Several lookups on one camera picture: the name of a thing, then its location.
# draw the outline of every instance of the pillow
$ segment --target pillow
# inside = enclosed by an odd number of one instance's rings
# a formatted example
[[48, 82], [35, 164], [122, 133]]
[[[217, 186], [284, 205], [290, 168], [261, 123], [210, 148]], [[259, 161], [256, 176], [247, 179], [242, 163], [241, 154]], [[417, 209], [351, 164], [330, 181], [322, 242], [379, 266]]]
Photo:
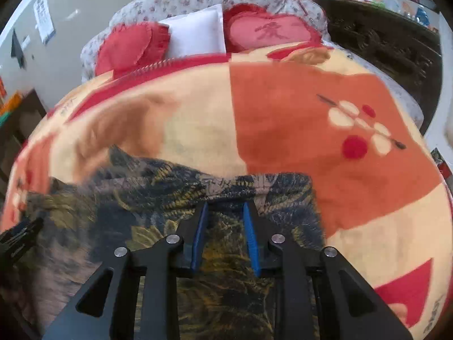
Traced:
[[[237, 14], [244, 11], [266, 12], [266, 8], [252, 3], [238, 3], [236, 5], [233, 5], [230, 9], [227, 9], [223, 12], [223, 34], [225, 34], [225, 32], [227, 31], [230, 20]], [[240, 52], [237, 51], [237, 48], [230, 42], [226, 34], [225, 46], [227, 52]]]
[[173, 16], [160, 23], [170, 27], [171, 39], [166, 58], [226, 52], [221, 4]]
[[156, 22], [116, 26], [99, 48], [96, 76], [162, 60], [169, 41], [168, 27]]
[[241, 12], [225, 31], [236, 52], [292, 42], [321, 42], [321, 35], [303, 19], [291, 14]]

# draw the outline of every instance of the red heart pillow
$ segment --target red heart pillow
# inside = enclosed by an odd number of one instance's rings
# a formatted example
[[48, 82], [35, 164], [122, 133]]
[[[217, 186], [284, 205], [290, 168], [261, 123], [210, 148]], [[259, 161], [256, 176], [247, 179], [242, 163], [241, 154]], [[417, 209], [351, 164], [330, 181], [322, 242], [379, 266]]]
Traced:
[[228, 31], [230, 20], [237, 14], [245, 11], [266, 12], [266, 9], [253, 3], [237, 3], [236, 5], [233, 5], [229, 9], [223, 11], [223, 32], [225, 36], [225, 47], [227, 52], [239, 52], [237, 51], [236, 47], [229, 41], [226, 32]]
[[237, 52], [291, 42], [321, 42], [321, 35], [291, 14], [241, 12], [228, 22], [225, 35]]
[[164, 24], [143, 22], [117, 26], [99, 48], [96, 75], [114, 70], [116, 76], [162, 60], [169, 42], [168, 26]]

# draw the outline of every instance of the blue gripper pad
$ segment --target blue gripper pad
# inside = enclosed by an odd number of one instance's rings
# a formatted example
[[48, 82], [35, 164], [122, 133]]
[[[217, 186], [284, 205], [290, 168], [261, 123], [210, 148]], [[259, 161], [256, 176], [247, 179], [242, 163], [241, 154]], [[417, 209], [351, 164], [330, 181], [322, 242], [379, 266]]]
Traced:
[[249, 249], [249, 257], [252, 265], [253, 272], [257, 277], [260, 277], [261, 267], [260, 267], [260, 254], [258, 251], [257, 236], [255, 230], [253, 229], [253, 222], [250, 216], [250, 210], [247, 203], [244, 203], [244, 229], [245, 229], [245, 239], [247, 241], [247, 246]]
[[192, 261], [190, 263], [190, 268], [194, 272], [199, 269], [201, 264], [201, 258], [203, 255], [204, 247], [204, 233], [206, 231], [207, 224], [208, 224], [208, 204], [205, 203], [200, 213], [200, 219], [198, 221], [195, 237], [193, 239]]

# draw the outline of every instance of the dark wooden furniture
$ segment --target dark wooden furniture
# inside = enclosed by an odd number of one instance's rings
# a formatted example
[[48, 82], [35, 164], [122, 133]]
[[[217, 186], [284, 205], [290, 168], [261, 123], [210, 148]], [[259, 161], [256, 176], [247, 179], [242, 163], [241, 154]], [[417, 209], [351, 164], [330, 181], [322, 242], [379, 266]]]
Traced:
[[388, 74], [420, 105], [426, 132], [442, 86], [440, 37], [392, 11], [353, 0], [314, 0], [326, 12], [332, 41]]
[[[31, 90], [23, 99], [20, 105], [10, 114], [10, 116], [0, 125], [0, 152], [3, 149], [5, 142], [15, 137], [21, 144], [26, 141], [26, 137], [20, 131], [20, 118], [26, 112], [33, 113], [39, 112], [44, 118], [47, 114], [44, 106], [42, 106], [38, 95], [35, 90]], [[0, 170], [0, 178], [6, 183], [8, 182], [8, 175]]]

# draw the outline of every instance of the paper notice on wall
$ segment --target paper notice on wall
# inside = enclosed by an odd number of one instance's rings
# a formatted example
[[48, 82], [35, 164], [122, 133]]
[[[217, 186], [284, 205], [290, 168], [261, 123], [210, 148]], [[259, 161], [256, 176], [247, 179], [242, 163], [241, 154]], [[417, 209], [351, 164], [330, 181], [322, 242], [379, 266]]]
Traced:
[[47, 0], [36, 0], [33, 4], [33, 12], [35, 13], [36, 25], [38, 26], [41, 40], [46, 44], [55, 33]]

